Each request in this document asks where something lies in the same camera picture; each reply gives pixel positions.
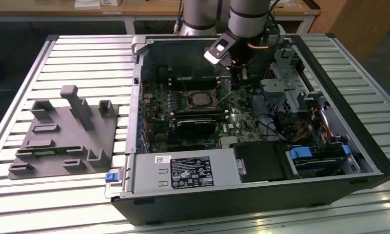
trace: white sticker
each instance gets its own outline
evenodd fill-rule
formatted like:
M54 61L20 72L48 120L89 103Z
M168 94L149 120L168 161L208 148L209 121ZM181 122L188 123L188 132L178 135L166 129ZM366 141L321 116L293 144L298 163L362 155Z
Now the white sticker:
M104 11L102 14L104 15L121 15L121 12L117 12L117 11Z
M170 163L170 155L168 156L156 156L154 163Z

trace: motherboard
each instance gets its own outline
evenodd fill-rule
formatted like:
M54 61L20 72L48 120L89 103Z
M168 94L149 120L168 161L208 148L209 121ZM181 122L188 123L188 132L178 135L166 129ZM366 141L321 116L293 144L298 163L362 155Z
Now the motherboard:
M221 149L264 139L250 94L232 90L229 77L146 82L142 100L150 153Z

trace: blue latch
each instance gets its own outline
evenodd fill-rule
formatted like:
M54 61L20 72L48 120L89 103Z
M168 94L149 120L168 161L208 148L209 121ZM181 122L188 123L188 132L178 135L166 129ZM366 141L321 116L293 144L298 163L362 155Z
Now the blue latch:
M342 145L342 150L345 152L345 155L349 155L351 153L350 148L347 145Z
M118 182L120 181L118 178L120 178L120 172L108 172L105 174L106 183Z
M291 150L289 150L289 154L291 159L311 157L311 152L309 147L295 147Z

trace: metal slat table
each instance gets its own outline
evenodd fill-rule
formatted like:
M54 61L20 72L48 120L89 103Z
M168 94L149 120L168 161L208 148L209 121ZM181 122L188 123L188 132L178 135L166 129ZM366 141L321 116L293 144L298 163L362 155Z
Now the metal slat table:
M390 159L390 97L337 39L302 35L353 110ZM132 36L60 36L46 41L0 124L0 233L371 233L390 231L390 181L331 205L160 226L133 226L109 197L104 173L25 180L6 179L8 167L33 115L33 101L60 98L62 85L78 86L89 105L110 99L120 105L112 167L124 166L133 61ZM318 90L310 72L305 72Z

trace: power supply label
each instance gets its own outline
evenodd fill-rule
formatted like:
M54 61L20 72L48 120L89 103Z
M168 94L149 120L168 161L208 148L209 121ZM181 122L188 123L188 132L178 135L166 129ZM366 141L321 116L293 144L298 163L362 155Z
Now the power supply label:
M214 185L209 157L170 159L172 188L186 189Z

